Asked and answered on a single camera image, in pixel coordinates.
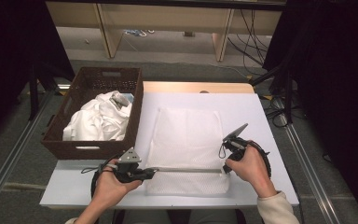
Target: white towel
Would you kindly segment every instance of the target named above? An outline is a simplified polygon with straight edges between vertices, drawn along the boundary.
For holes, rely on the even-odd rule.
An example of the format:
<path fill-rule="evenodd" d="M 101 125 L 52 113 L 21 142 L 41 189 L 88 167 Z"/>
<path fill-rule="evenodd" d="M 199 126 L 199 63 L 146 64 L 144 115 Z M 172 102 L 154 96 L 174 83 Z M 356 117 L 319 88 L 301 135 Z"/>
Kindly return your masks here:
<path fill-rule="evenodd" d="M 116 105 L 110 100 L 117 91 L 99 94 L 83 105 L 64 128 L 63 141 L 123 140 L 132 104 Z"/>
<path fill-rule="evenodd" d="M 161 108 L 150 144 L 146 167 L 221 169 L 219 148 L 223 134 L 218 112 Z M 160 195 L 226 193 L 223 174 L 156 172 L 145 181 L 146 192 Z"/>

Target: mesh bag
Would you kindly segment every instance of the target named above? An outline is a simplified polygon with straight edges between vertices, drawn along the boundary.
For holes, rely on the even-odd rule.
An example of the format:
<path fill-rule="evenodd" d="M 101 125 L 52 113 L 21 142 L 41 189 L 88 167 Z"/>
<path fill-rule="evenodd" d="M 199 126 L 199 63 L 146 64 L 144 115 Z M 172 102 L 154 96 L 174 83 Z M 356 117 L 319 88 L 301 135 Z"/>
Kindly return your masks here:
<path fill-rule="evenodd" d="M 216 111 L 161 108 L 146 167 L 221 169 L 222 128 Z M 147 193 L 213 195 L 228 190 L 223 174 L 157 172 L 145 182 Z"/>

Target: right hand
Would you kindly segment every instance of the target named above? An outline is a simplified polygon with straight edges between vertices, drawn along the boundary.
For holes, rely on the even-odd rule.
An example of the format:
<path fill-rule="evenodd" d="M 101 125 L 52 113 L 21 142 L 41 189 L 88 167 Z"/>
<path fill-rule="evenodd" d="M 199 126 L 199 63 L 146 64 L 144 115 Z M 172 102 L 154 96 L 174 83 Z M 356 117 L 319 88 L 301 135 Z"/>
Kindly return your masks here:
<path fill-rule="evenodd" d="M 230 167 L 242 180 L 249 182 L 255 189 L 258 197 L 267 198 L 277 194 L 269 179 L 266 164 L 255 147 L 247 146 L 240 161 L 226 160 Z"/>

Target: left hand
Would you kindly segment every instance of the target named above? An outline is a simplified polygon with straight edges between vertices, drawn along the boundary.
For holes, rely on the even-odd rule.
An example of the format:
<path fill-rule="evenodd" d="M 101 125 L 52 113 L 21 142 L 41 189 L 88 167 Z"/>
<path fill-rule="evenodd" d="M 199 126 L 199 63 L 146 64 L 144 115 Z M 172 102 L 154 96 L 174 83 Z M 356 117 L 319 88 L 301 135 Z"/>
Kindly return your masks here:
<path fill-rule="evenodd" d="M 111 167 L 103 169 L 112 171 Z M 87 206 L 75 223 L 93 224 L 104 210 L 118 204 L 128 192 L 138 188 L 141 184 L 141 180 L 123 184 L 116 179 L 115 174 L 112 172 L 101 172 L 91 203 L 89 203 L 89 206 Z"/>
<path fill-rule="evenodd" d="M 111 160 L 109 163 L 116 163 L 117 160 Z M 103 168 L 106 171 L 112 171 L 112 167 Z M 105 209 L 118 204 L 121 199 L 131 190 L 137 189 L 142 184 L 141 180 L 135 180 L 130 183 L 121 183 L 112 172 L 101 172 L 97 181 L 92 202 L 103 205 Z"/>

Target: basket handle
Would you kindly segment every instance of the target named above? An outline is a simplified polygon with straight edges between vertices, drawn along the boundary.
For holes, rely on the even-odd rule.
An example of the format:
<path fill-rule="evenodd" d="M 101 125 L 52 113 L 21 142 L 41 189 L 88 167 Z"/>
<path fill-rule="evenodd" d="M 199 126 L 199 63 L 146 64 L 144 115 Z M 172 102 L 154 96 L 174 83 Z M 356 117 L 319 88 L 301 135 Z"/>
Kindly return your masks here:
<path fill-rule="evenodd" d="M 95 150 L 95 149 L 101 149 L 100 147 L 75 147 L 80 150 Z"/>
<path fill-rule="evenodd" d="M 121 77 L 120 71 L 102 71 L 103 77 Z"/>

